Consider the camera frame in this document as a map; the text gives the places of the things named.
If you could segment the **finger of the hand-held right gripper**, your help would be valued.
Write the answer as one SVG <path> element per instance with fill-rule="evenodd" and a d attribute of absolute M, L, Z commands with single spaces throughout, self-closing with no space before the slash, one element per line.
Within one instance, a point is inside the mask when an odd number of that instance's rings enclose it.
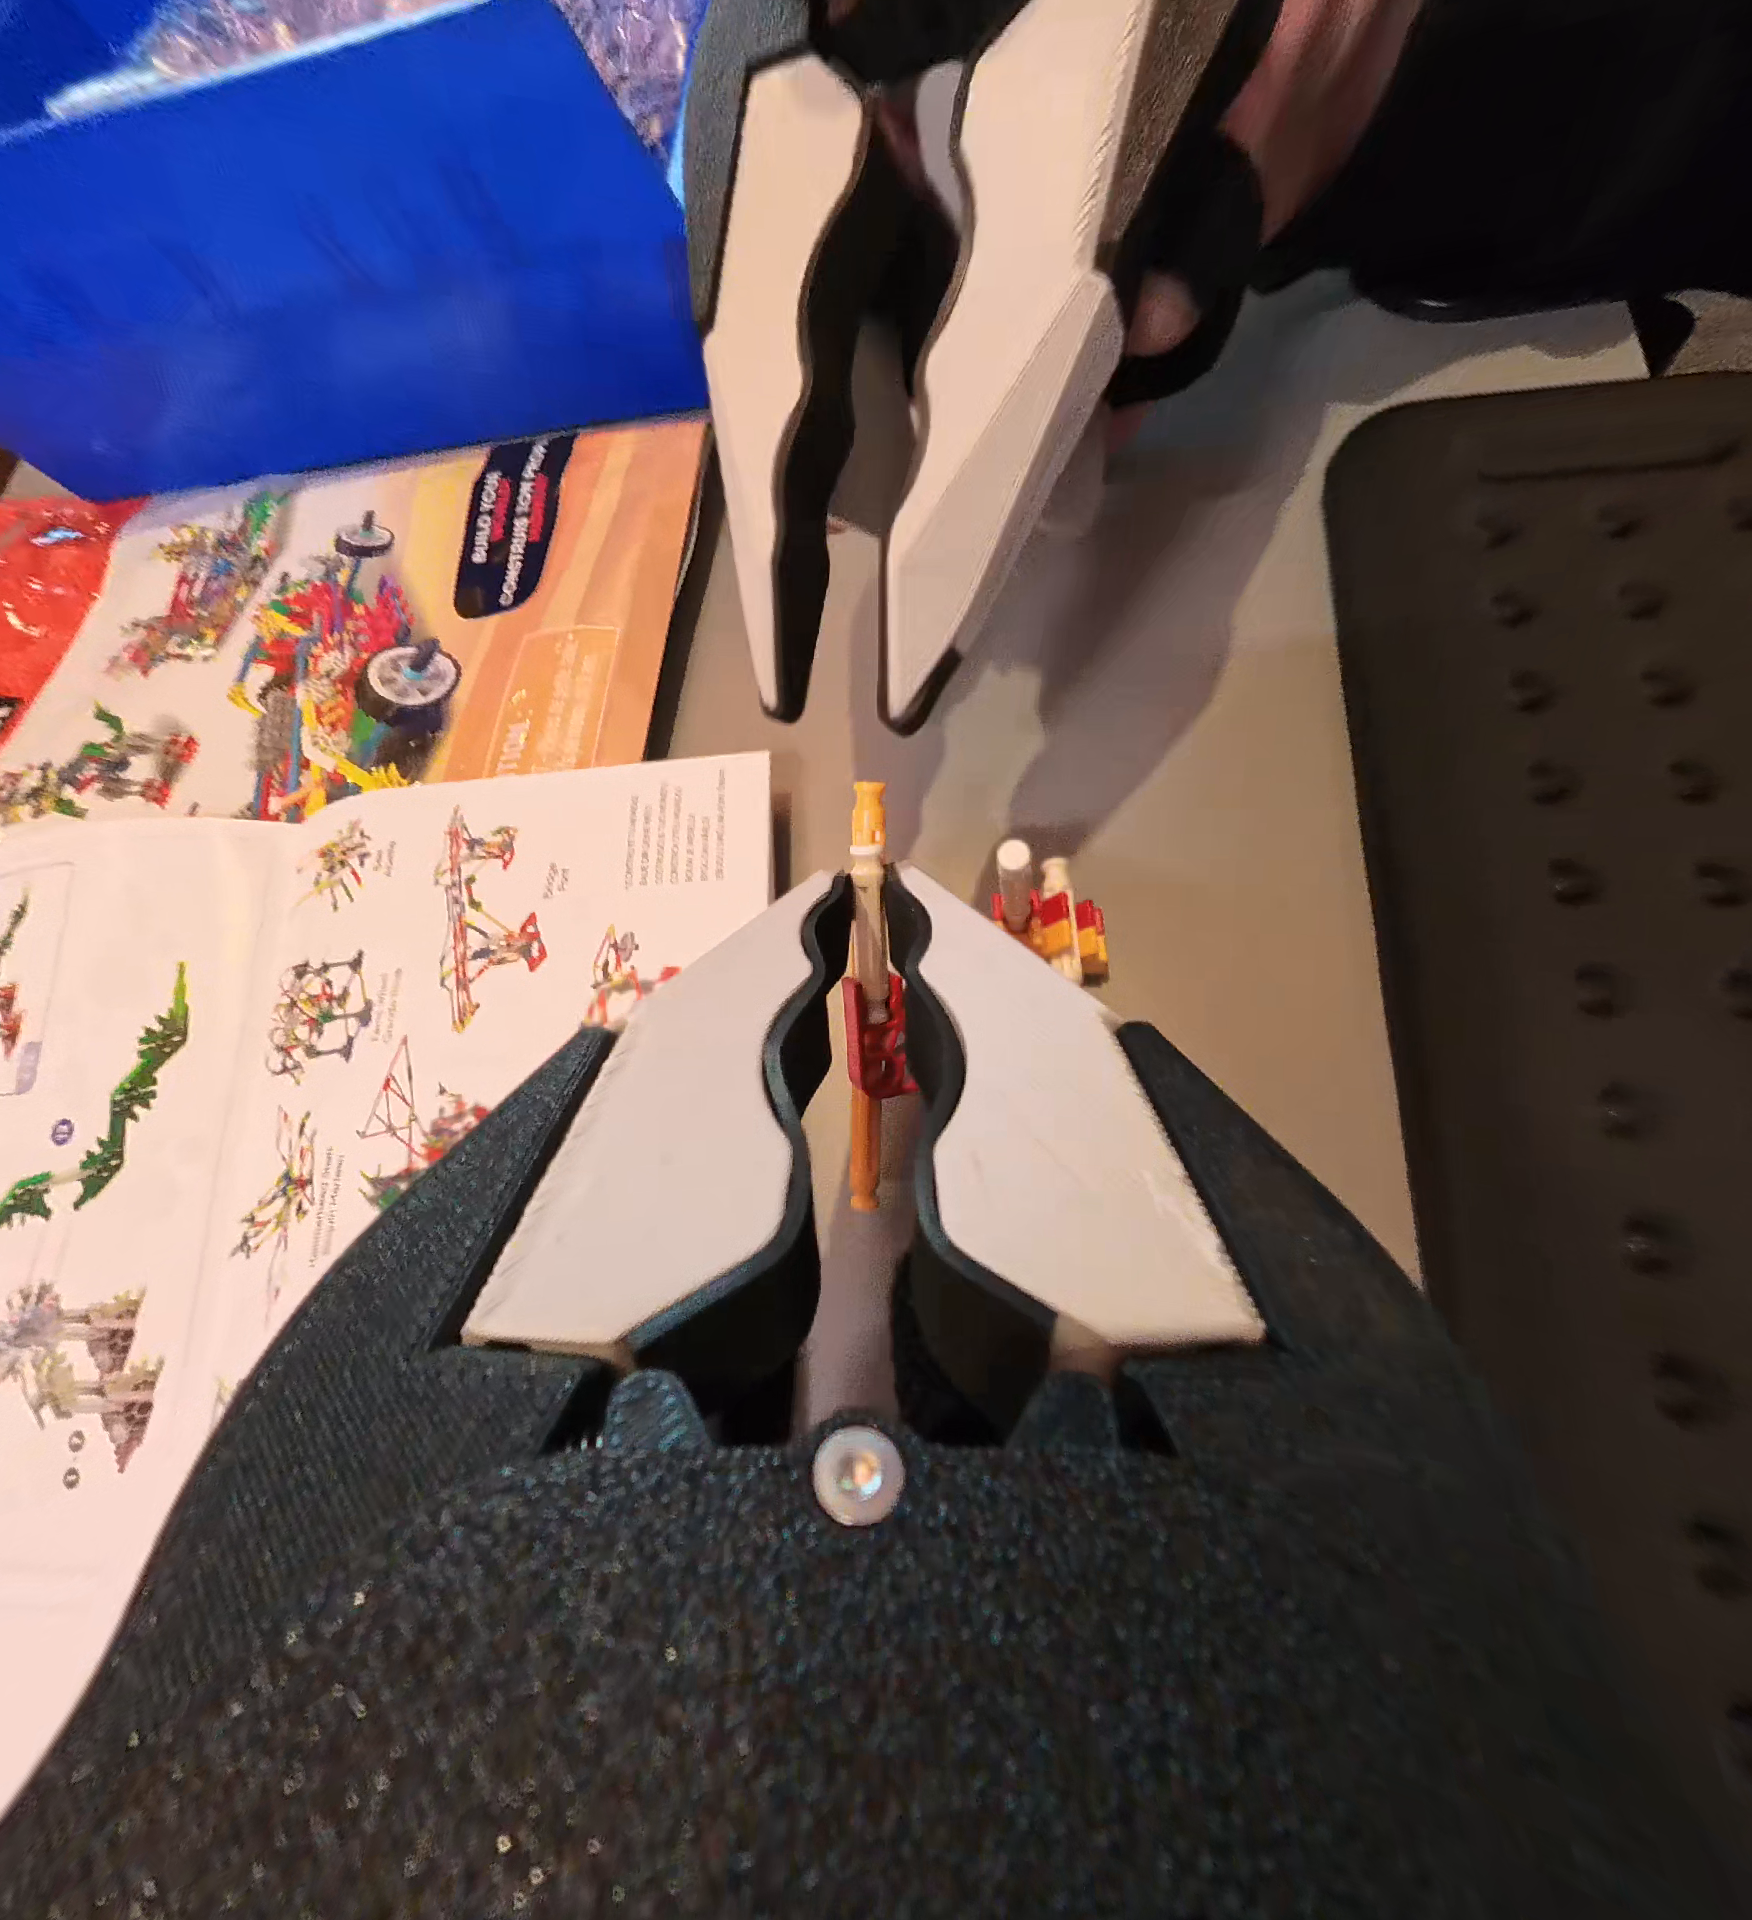
<path fill-rule="evenodd" d="M 915 370 L 915 443 L 884 544 L 882 707 L 915 732 L 974 644 L 1125 340 L 1099 243 L 1154 7 L 1026 4 L 914 87 L 921 170 L 962 215 Z"/>
<path fill-rule="evenodd" d="M 870 109 L 826 61 L 750 77 L 704 362 L 750 670 L 780 723 L 809 700 L 855 439 L 870 147 Z"/>

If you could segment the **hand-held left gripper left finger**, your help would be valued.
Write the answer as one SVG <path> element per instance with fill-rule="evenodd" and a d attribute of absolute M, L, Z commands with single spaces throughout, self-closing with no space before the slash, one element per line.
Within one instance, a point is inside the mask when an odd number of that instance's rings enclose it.
<path fill-rule="evenodd" d="M 793 1255 L 844 955 L 848 877 L 818 872 L 636 1005 L 464 1341 L 653 1350 Z"/>

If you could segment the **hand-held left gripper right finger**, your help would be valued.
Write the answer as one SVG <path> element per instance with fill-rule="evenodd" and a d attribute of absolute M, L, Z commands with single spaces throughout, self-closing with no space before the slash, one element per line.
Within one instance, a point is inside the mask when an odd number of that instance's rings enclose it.
<path fill-rule="evenodd" d="M 887 911 L 929 1246 L 1093 1346 L 1260 1341 L 1120 1021 L 914 863 Z"/>

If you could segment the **yellow toy rod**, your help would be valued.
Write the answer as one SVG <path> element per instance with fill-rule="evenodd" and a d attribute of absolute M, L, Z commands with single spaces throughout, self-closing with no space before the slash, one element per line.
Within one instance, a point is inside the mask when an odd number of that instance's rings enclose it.
<path fill-rule="evenodd" d="M 852 807 L 850 856 L 855 845 L 879 845 L 887 873 L 885 782 L 857 780 Z M 850 1093 L 850 1204 L 855 1212 L 879 1207 L 882 1102 L 852 1088 Z"/>

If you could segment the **person's right hand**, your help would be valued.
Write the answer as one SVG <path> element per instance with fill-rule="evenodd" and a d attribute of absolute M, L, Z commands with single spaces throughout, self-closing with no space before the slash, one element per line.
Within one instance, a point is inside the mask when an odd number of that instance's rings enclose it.
<path fill-rule="evenodd" d="M 1358 153 L 1422 3 L 1247 4 L 1268 22 L 1225 109 L 1196 109 L 1152 186 L 1127 358 L 1156 367 L 1191 338 L 1212 295 L 1248 276 Z"/>

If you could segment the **clear plastic bag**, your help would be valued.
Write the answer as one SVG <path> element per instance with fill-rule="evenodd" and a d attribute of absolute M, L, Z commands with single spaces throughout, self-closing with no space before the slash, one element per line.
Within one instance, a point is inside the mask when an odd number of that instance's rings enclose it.
<path fill-rule="evenodd" d="M 337 51 L 462 11 L 462 3 L 161 3 L 113 67 L 51 94 L 47 112 L 72 120 L 119 109 L 164 89 Z M 706 4 L 554 3 L 553 13 L 638 140 L 662 156 Z"/>

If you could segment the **orange printed toy box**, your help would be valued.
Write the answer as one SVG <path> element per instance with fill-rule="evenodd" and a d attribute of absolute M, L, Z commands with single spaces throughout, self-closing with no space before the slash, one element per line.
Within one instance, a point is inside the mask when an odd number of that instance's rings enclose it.
<path fill-rule="evenodd" d="M 688 420 L 0 500 L 0 839 L 640 761 L 706 461 Z"/>

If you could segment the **blue plastic bin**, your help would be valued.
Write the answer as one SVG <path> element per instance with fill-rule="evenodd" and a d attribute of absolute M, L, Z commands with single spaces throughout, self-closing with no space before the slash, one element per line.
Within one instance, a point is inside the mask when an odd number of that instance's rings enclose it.
<path fill-rule="evenodd" d="M 58 118 L 154 4 L 0 4 L 0 446 L 186 492 L 702 413 L 681 215 L 554 4 Z"/>

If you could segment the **white printed instruction booklet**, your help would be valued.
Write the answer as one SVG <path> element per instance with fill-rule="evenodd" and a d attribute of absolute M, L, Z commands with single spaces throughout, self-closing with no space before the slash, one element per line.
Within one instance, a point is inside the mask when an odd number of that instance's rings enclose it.
<path fill-rule="evenodd" d="M 0 1811 L 322 1273 L 772 891 L 762 750 L 0 828 Z"/>

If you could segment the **black dotted mat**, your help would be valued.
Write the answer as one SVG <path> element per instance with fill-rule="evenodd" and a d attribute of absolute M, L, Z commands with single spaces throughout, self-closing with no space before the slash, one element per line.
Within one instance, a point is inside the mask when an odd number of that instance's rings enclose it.
<path fill-rule="evenodd" d="M 1752 1865 L 1752 371 L 1393 408 L 1322 526 L 1422 1273 Z"/>

